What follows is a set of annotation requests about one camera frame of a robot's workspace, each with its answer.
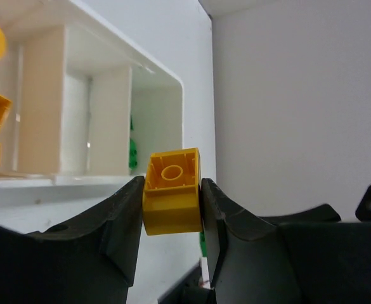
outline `white shelf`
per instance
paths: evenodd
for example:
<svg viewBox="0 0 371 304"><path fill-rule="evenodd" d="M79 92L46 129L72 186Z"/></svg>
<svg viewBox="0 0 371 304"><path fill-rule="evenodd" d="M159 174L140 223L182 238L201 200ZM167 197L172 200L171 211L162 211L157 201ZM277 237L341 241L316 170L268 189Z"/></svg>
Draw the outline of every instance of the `white shelf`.
<svg viewBox="0 0 371 304"><path fill-rule="evenodd" d="M0 94L13 101L0 187L118 184L182 148L180 80L84 3L1 0L0 26Z"/></svg>

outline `green lego piece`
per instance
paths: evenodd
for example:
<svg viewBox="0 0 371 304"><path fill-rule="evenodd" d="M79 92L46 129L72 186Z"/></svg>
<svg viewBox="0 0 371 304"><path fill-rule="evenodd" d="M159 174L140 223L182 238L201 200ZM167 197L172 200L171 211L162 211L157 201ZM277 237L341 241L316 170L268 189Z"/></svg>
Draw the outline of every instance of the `green lego piece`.
<svg viewBox="0 0 371 304"><path fill-rule="evenodd" d="M206 258L206 242L205 242L205 232L202 231L199 233L199 245L202 251L202 256Z"/></svg>
<svg viewBox="0 0 371 304"><path fill-rule="evenodd" d="M130 138L130 151L129 151L129 168L131 170L137 168L137 148L134 140Z"/></svg>

